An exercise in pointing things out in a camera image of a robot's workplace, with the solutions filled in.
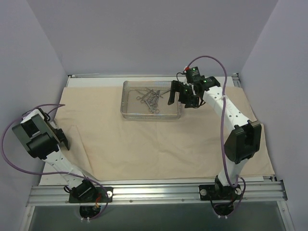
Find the beige wrapping cloth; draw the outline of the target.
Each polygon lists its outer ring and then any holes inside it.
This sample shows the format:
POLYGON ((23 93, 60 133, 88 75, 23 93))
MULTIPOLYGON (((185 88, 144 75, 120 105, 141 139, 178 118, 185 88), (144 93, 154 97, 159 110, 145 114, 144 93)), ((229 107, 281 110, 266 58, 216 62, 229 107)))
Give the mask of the beige wrapping cloth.
POLYGON ((220 117, 209 105, 177 120, 122 117, 121 87, 65 88, 56 124, 70 149, 63 154, 98 180, 215 177, 223 168, 220 117))

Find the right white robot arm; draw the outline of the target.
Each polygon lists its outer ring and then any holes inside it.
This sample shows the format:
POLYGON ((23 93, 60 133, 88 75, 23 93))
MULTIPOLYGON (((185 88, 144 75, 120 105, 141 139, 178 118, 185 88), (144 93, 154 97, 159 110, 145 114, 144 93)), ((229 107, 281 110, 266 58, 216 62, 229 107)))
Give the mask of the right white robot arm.
POLYGON ((238 185, 239 175, 247 163, 260 149, 262 126, 251 121, 227 97, 226 86, 215 77, 205 77, 198 67, 186 68, 183 72, 186 82, 178 79, 171 82, 168 104, 178 101, 185 108, 197 109, 204 103, 212 107, 220 117, 220 143, 223 169, 216 176, 214 194, 226 198, 231 188, 238 185))

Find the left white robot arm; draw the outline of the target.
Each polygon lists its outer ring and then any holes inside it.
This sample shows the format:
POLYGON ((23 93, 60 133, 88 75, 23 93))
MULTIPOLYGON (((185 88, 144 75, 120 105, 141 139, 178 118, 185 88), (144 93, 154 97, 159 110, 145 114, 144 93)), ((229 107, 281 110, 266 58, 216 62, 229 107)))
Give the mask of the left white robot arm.
POLYGON ((60 146, 70 150, 62 129, 50 123, 50 117, 41 108, 25 115, 12 131, 32 158, 38 158, 55 169, 67 183, 64 189, 78 200, 93 201, 97 189, 84 174, 64 156, 60 146))

